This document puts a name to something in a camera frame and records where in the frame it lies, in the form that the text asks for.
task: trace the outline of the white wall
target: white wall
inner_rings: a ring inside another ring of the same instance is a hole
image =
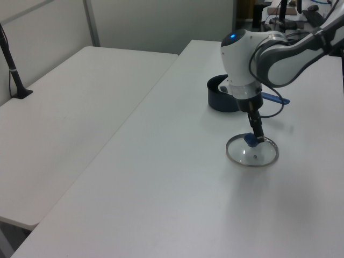
[[[3,28],[24,87],[92,45],[82,0],[54,0]],[[0,105],[10,99],[8,72],[0,52]]]
[[[191,39],[222,41],[232,30],[234,2],[88,0],[102,47],[175,54]]]

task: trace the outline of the floor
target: floor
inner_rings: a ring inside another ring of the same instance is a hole
[[[9,258],[31,233],[20,227],[0,222],[0,258]]]

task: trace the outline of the equipment in background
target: equipment in background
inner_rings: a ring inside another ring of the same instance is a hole
[[[1,24],[0,24],[0,45],[1,45],[2,52],[5,56],[7,65],[9,66],[10,73],[12,74],[13,80],[15,81],[15,84],[17,86],[17,94],[15,94],[13,98],[19,98],[19,99],[26,98],[28,95],[32,93],[32,90],[25,89],[22,84],[17,67],[15,65],[15,62],[10,52],[9,43],[8,43],[6,34]]]

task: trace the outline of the wire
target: wire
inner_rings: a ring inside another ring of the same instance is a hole
[[[278,7],[280,6],[281,3],[282,3],[282,0],[281,0],[280,3],[278,4],[278,6],[274,9],[273,13],[276,12],[276,14],[277,14],[277,9],[278,9]],[[269,18],[270,16],[271,16],[271,15],[268,15],[268,16],[267,16],[267,18],[265,19],[264,23],[267,22],[267,20],[268,20],[268,18]]]
[[[289,41],[289,42],[285,42],[285,41],[277,41],[275,42],[274,44],[272,44],[271,46],[274,46],[274,45],[277,45],[277,44],[281,44],[281,45],[290,45],[291,43],[294,43],[295,40],[293,41]],[[250,74],[257,80],[259,81],[260,83],[264,84],[266,87],[268,87],[270,90],[272,90],[278,97],[279,99],[281,100],[282,102],[282,106],[281,108],[274,114],[271,114],[269,116],[260,116],[260,118],[271,118],[271,117],[274,117],[276,115],[278,115],[279,113],[282,112],[282,110],[284,109],[284,99],[282,97],[282,95],[277,91],[275,90],[272,86],[269,85],[269,83],[263,81],[262,79],[258,78],[253,72],[252,72],[252,68],[251,68],[251,64],[252,64],[252,61],[253,61],[253,58],[255,57],[256,53],[259,51],[259,49],[261,49],[262,47],[264,46],[264,44],[261,44],[258,48],[256,48],[256,50],[253,52],[250,60],[249,60],[249,63],[248,63],[248,70],[250,72]]]
[[[5,37],[6,44],[9,45],[9,41],[7,40],[6,33],[5,33],[5,31],[4,31],[4,28],[2,28],[2,26],[1,26],[1,23],[0,23],[0,30],[1,30],[1,32],[2,32],[2,35],[4,35],[4,37]]]
[[[11,91],[11,72],[10,71],[9,71],[9,91],[10,91],[11,98],[13,98],[12,91]]]
[[[334,11],[334,9],[335,9],[336,5],[338,4],[338,2],[339,2],[339,0],[337,0],[337,1],[333,4],[331,10],[329,11],[328,15],[327,15],[326,18],[325,18],[325,21],[327,21],[327,19],[328,19],[329,16],[331,15],[331,13]]]
[[[282,3],[282,0],[280,1],[280,3],[278,4],[277,8],[274,10],[274,12],[276,12],[276,15],[275,15],[275,25],[274,25],[274,30],[276,29],[276,21],[277,21],[277,10],[278,10],[278,7],[281,5]]]
[[[288,36],[286,36],[286,38],[288,37],[293,37],[293,36],[297,36],[297,35],[302,35],[302,34],[310,34],[311,32],[296,32],[296,33],[291,33]]]

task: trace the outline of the glass pot lid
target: glass pot lid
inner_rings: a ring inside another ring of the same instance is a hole
[[[227,157],[246,167],[264,167],[274,163],[279,156],[277,145],[267,137],[256,147],[244,140],[246,133],[232,137],[226,144]]]

